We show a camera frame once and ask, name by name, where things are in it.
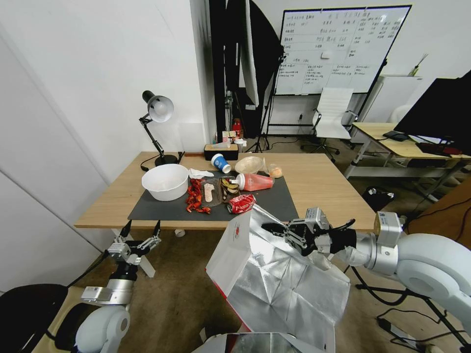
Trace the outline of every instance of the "white wall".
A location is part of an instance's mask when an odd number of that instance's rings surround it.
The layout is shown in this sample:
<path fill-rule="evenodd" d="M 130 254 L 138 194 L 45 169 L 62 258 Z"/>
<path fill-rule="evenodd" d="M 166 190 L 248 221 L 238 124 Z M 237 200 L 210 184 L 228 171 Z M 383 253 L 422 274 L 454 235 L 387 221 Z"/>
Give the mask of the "white wall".
<path fill-rule="evenodd" d="M 73 227 L 106 183 L 18 55 L 0 32 L 0 171 Z M 76 233 L 100 250 L 107 249 L 114 237 L 106 229 Z"/>
<path fill-rule="evenodd" d="M 471 1 L 450 0 L 254 0 L 272 24 L 281 33 L 283 10 L 330 7 L 386 6 L 412 3 L 413 6 L 388 55 L 383 74 L 406 75 L 424 53 L 429 56 L 421 64 L 418 75 L 424 77 L 420 87 L 412 94 L 410 104 L 422 95 L 436 77 L 458 77 L 471 70 Z M 304 124 L 312 119 L 312 110 L 318 97 L 276 97 L 272 123 L 298 123 L 300 114 Z M 356 106 L 352 101 L 350 108 Z M 296 133 L 298 128 L 270 128 L 270 133 Z"/>
<path fill-rule="evenodd" d="M 2 173 L 0 195 L 0 291 L 37 283 L 67 285 L 99 256 Z"/>
<path fill-rule="evenodd" d="M 208 132 L 188 0 L 2 1 L 0 25 L 107 182 L 155 150 L 138 122 L 144 90 L 175 105 L 171 120 L 149 124 L 165 150 L 189 139 L 202 150 Z"/>

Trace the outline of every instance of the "red soda can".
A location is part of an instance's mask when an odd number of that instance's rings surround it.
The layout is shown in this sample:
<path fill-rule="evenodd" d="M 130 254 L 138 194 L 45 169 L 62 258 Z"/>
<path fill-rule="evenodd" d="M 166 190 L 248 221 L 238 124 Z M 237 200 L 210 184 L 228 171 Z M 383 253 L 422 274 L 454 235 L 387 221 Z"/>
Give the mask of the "red soda can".
<path fill-rule="evenodd" d="M 252 209 L 255 204 L 255 197 L 252 194 L 240 195 L 231 200 L 227 204 L 230 213 L 238 214 Z"/>

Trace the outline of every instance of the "tripod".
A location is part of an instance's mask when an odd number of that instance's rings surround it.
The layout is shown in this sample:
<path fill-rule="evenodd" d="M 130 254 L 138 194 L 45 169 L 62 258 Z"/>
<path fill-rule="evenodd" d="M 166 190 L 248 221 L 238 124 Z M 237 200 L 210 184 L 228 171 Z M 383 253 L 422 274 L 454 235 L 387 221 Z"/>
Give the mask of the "tripod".
<path fill-rule="evenodd" d="M 260 133 L 257 137 L 257 141 L 252 146 L 250 146 L 246 150 L 246 152 L 250 151 L 253 147 L 255 147 L 255 153 L 263 152 L 262 147 L 260 145 L 260 139 L 262 137 L 265 139 L 265 144 L 267 146 L 267 149 L 270 149 L 270 143 L 268 142 L 268 138 L 267 138 L 267 136 L 268 136 L 268 126 L 266 128 L 265 133 L 263 133 L 262 130 L 263 130 L 263 126 L 265 125 L 266 115 L 270 110 L 272 110 L 273 97 L 275 96 L 275 92 L 276 92 L 276 80 L 277 80 L 277 76 L 278 76 L 278 70 L 280 68 L 281 63 L 284 61 L 284 59 L 285 59 L 284 55 L 281 55 L 279 60 L 278 60 L 278 65 L 275 69 L 275 72 L 273 73 L 273 82 L 271 84 L 270 96 L 268 97 L 268 102 L 266 103 L 266 106 L 265 106 L 265 113 L 263 114 L 262 125 L 260 126 Z"/>

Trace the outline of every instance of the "white paper bag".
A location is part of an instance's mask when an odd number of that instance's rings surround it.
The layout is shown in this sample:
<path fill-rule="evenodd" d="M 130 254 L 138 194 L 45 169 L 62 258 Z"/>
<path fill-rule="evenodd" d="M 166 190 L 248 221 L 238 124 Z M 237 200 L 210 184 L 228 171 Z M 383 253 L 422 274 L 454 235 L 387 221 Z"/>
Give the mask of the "white paper bag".
<path fill-rule="evenodd" d="M 334 352 L 334 325 L 345 310 L 349 281 L 262 229 L 268 222 L 280 223 L 257 205 L 230 221 L 207 274 L 252 332 L 290 333 Z"/>

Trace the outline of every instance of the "office chair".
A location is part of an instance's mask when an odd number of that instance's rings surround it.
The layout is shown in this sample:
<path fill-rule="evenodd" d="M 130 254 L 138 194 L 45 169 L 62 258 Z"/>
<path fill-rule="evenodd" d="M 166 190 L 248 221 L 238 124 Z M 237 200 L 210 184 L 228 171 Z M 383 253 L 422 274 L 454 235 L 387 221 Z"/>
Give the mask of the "office chair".
<path fill-rule="evenodd" d="M 324 150 L 325 153 L 330 157 L 332 163 L 335 163 L 334 156 L 331 151 L 335 154 L 340 154 L 339 149 L 328 146 L 326 141 L 328 138 L 338 138 L 342 140 L 350 140 L 351 136 L 347 129 L 350 129 L 352 123 L 357 121 L 358 115 L 347 110 L 350 99 L 352 98 L 353 88 L 326 88 L 322 89 L 319 104 L 314 109 L 313 116 L 313 130 L 314 138 L 323 139 L 311 153 L 318 150 Z M 342 125 L 342 118 L 344 113 L 350 113 L 352 119 L 350 119 L 348 125 Z"/>
<path fill-rule="evenodd" d="M 0 297 L 3 352 L 70 352 L 80 324 L 98 306 L 83 303 L 83 288 L 32 284 Z"/>

